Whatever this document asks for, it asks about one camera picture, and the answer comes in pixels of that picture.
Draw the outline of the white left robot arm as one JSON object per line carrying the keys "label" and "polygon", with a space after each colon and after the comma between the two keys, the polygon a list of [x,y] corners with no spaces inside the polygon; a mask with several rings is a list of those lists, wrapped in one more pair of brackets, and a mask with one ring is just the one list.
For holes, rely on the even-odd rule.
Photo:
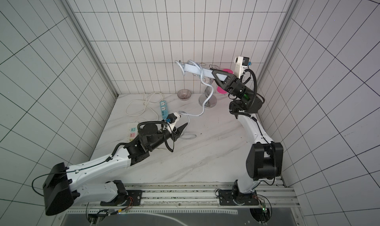
{"label": "white left robot arm", "polygon": [[55,165],[43,184],[45,214],[57,215],[73,205],[91,202],[100,202],[102,206],[138,206],[142,192],[128,192],[121,180],[112,179],[111,173],[143,161],[170,139],[176,141],[186,127],[183,124],[159,129],[157,122],[144,123],[131,142],[117,144],[109,155],[78,165]]}

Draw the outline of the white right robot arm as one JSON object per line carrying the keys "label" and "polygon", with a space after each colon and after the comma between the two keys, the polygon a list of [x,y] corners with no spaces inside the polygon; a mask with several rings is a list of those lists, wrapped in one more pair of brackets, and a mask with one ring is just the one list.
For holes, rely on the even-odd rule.
{"label": "white right robot arm", "polygon": [[233,73],[212,69],[217,85],[234,98],[229,104],[229,112],[242,124],[248,134],[251,148],[245,166],[246,173],[236,180],[230,190],[216,190],[221,206],[264,205],[266,199],[257,195],[256,188],[261,184],[273,185],[281,175],[284,148],[264,131],[256,117],[265,103],[265,98],[257,92],[254,72],[247,69],[254,88],[250,89]]}

